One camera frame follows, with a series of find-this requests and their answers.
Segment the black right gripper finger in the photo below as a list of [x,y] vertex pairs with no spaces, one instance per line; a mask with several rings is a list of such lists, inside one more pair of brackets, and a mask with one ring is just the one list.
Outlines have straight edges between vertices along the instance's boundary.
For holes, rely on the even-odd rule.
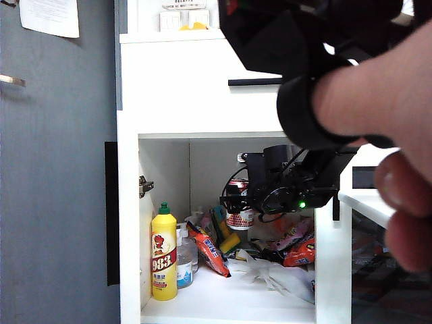
[[240,214],[242,211],[251,209],[251,204],[247,196],[220,196],[219,202],[229,214]]

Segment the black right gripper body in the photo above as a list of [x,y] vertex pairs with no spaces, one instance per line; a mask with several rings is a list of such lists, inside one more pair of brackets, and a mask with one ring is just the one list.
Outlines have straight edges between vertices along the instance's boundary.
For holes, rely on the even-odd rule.
[[264,165],[248,164],[248,204],[260,213],[270,213],[269,207],[265,206],[268,196],[268,171]]

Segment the bare human hand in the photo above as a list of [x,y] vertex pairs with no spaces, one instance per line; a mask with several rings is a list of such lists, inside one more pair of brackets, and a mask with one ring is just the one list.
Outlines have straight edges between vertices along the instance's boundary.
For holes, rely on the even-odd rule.
[[331,133],[393,140],[398,151],[375,170],[375,186],[395,211],[385,242],[406,271],[430,271],[431,23],[385,54],[324,76],[313,109]]

